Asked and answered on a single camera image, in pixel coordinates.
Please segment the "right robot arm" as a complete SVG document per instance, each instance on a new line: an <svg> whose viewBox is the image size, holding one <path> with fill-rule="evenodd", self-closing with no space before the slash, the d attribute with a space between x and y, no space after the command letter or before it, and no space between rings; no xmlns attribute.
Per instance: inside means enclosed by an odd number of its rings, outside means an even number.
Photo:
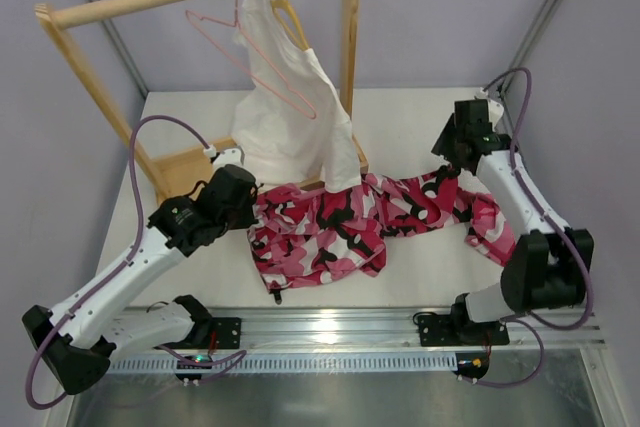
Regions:
<svg viewBox="0 0 640 427"><path fill-rule="evenodd" d="M459 295L447 320L461 345L508 340L502 322L538 309L585 306L576 327L593 309L589 269L594 239L573 229L530 179L512 139L494 129L497 109L488 100L457 101L432 152L466 170L488 189L515 238L498 283Z"/></svg>

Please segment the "pink camouflage trousers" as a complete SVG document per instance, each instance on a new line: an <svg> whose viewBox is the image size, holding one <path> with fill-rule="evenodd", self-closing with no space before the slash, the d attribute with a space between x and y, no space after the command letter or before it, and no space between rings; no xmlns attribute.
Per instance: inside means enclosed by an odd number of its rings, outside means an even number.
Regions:
<svg viewBox="0 0 640 427"><path fill-rule="evenodd" d="M330 284L387 263L386 241L455 224L481 255L506 266L515 235L494 198L463 189L447 166L407 179L368 173L337 193L294 184L258 196L247 233L256 269L276 300L287 289Z"/></svg>

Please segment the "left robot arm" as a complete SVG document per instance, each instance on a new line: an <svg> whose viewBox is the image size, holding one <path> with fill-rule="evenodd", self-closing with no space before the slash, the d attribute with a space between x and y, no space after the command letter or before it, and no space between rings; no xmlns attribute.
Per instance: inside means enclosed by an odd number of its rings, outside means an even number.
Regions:
<svg viewBox="0 0 640 427"><path fill-rule="evenodd" d="M95 385L112 363L160 348L201 348L216 325L191 295L136 317L122 311L166 271L230 230L250 227L255 177L228 164L217 168L196 198L165 200L139 227L128 251L83 288L53 307L34 305L22 324L36 350L27 379L45 363L67 395Z"/></svg>

